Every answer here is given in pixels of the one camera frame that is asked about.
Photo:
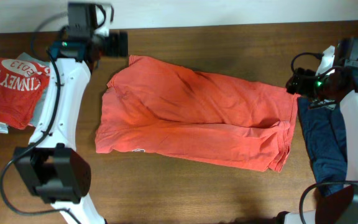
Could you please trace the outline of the orange-red t-shirt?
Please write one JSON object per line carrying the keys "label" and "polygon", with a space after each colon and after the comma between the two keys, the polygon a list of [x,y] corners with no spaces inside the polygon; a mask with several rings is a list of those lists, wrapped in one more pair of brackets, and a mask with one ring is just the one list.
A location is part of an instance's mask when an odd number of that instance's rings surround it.
{"label": "orange-red t-shirt", "polygon": [[296,95],[132,55],[102,97],[96,152],[146,152],[279,172],[290,153]]}

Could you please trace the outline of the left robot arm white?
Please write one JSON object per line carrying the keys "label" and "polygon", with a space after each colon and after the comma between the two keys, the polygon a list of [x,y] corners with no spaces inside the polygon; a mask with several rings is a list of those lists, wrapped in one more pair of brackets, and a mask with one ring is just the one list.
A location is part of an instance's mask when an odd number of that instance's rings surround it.
{"label": "left robot arm white", "polygon": [[76,151],[81,101],[102,56],[126,57],[125,32],[111,32],[107,2],[69,2],[68,24],[47,49],[50,81],[39,122],[14,165],[29,193],[52,206],[67,223],[105,223],[90,197],[91,168]]}

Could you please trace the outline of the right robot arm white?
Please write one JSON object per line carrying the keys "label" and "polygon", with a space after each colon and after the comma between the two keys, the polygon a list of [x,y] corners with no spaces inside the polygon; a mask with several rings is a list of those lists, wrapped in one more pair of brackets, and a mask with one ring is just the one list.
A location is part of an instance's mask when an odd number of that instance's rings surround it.
{"label": "right robot arm white", "polygon": [[[286,88],[288,93],[315,100],[313,109],[333,103],[339,105],[346,127],[346,179],[309,186],[300,198],[298,212],[278,215],[282,223],[358,223],[358,39],[342,39],[337,55],[332,58],[332,65],[323,72],[294,69]],[[325,198],[315,210],[305,212],[303,202],[307,194],[330,185],[343,185],[344,188]]]}

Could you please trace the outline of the folded light blue t-shirt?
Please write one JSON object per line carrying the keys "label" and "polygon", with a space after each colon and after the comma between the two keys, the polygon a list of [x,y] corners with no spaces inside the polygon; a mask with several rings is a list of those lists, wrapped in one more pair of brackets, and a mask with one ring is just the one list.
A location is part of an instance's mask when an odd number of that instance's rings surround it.
{"label": "folded light blue t-shirt", "polygon": [[[39,63],[43,66],[49,66],[49,63],[48,62],[43,62],[41,60],[38,60],[36,58],[33,58],[31,57],[29,54],[27,53],[21,53],[18,57],[17,57],[18,60],[25,60],[25,61],[30,61],[30,62],[36,62],[36,63]],[[34,112],[33,112],[33,117],[32,119],[29,121],[29,126],[34,126],[36,127],[37,124],[39,123],[39,120],[40,120],[40,115],[42,114],[42,110],[43,110],[43,107],[44,107],[44,102],[45,102],[45,97],[47,95],[47,88],[46,87],[43,92],[42,92],[42,96],[41,98],[38,100],[36,106],[35,106],[35,109],[34,109]]]}

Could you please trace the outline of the navy blue garment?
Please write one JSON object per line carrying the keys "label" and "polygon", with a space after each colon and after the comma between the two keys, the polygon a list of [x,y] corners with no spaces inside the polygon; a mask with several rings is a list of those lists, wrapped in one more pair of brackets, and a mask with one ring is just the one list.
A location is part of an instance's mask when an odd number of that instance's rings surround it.
{"label": "navy blue garment", "polygon": [[344,181],[347,175],[346,128],[339,106],[310,109],[298,99],[301,124],[311,169],[317,183]]}

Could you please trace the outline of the folded red printed t-shirt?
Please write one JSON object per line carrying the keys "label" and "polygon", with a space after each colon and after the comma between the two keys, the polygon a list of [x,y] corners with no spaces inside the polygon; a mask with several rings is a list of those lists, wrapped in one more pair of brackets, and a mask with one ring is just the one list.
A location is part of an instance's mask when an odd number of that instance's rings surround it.
{"label": "folded red printed t-shirt", "polygon": [[0,123],[25,129],[49,76],[50,67],[40,63],[0,58]]}

